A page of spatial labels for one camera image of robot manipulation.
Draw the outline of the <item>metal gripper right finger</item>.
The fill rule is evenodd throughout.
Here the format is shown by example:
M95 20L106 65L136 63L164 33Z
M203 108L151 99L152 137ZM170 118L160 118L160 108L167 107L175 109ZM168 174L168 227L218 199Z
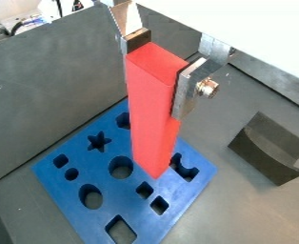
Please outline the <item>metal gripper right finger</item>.
M199 96L212 98L219 91L220 85L212 80L212 74L228 64L234 48L203 33L199 54L202 57L178 73L172 106L172 117L178 120L194 110Z

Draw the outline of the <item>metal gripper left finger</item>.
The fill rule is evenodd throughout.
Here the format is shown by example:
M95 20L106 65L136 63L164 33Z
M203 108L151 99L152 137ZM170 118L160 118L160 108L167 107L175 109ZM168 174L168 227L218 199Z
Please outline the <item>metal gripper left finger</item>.
M151 41L151 30L143 25L143 20L134 0L127 0L110 8L118 27L118 36L123 54L130 54Z

